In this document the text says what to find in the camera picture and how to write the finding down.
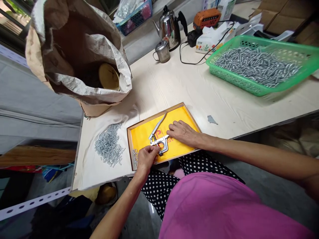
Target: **cup handle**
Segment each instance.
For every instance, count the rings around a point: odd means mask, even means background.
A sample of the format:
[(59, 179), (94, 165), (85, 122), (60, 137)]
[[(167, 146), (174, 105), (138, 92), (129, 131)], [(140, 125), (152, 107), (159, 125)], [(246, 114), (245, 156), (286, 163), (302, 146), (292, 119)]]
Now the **cup handle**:
[(155, 53), (156, 53), (156, 52), (153, 53), (153, 58), (154, 58), (155, 61), (159, 61), (159, 59), (158, 59), (158, 60), (155, 59), (155, 57), (154, 57), (154, 54), (155, 54)]

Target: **hand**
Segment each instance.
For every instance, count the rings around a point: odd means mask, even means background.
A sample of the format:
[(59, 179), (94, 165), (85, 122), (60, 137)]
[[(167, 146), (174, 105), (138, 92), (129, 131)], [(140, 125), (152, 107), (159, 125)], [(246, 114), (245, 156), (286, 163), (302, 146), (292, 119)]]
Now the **hand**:
[(173, 124), (170, 124), (168, 127), (170, 130), (166, 131), (166, 134), (170, 137), (190, 147), (201, 148), (204, 141), (203, 138), (205, 137), (204, 134), (196, 132), (184, 121), (174, 121)]
[(158, 146), (146, 146), (139, 150), (138, 164), (136, 174), (147, 177), (150, 173), (151, 166), (155, 162), (157, 153), (160, 151)]

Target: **pink shirt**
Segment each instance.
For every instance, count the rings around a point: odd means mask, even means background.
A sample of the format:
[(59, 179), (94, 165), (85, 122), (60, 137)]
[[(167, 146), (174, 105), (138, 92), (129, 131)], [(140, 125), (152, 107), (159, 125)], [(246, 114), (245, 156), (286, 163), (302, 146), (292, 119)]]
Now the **pink shirt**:
[(314, 238), (234, 178), (192, 173), (171, 191), (159, 238)]

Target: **white table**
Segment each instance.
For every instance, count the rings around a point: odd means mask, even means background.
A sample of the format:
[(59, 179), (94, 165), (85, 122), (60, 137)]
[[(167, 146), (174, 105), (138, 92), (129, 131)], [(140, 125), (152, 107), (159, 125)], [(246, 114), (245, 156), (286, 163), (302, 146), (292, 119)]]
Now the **white table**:
[[(204, 56), (194, 48), (183, 47), (184, 62), (198, 62)], [(203, 133), (232, 139), (319, 110), (319, 82), (316, 80), (307, 79), (285, 93), (256, 97), (211, 75), (205, 60), (201, 65), (182, 64), (179, 48), (170, 53), (171, 59), (164, 64), (157, 63), (153, 53), (154, 50), (130, 66), (133, 89), (128, 97), (136, 101), (140, 120), (184, 102)], [(209, 123), (208, 115), (218, 125)], [(83, 120), (78, 161), (82, 161), (93, 124), (94, 121)], [(73, 190), (77, 189), (81, 170), (77, 162)]]

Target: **polka dot pants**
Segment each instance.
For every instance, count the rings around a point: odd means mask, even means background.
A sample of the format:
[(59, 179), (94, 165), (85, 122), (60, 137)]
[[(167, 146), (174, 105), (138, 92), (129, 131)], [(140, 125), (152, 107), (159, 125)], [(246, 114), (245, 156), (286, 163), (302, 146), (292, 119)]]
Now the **polka dot pants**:
[[(178, 158), (178, 160), (185, 175), (197, 172), (211, 172), (223, 174), (245, 183), (229, 168), (206, 154), (204, 150), (182, 156)], [(179, 178), (173, 175), (169, 175), (158, 170), (151, 170), (147, 181), (142, 188), (142, 192), (156, 209), (162, 220), (169, 193), (178, 181)]]

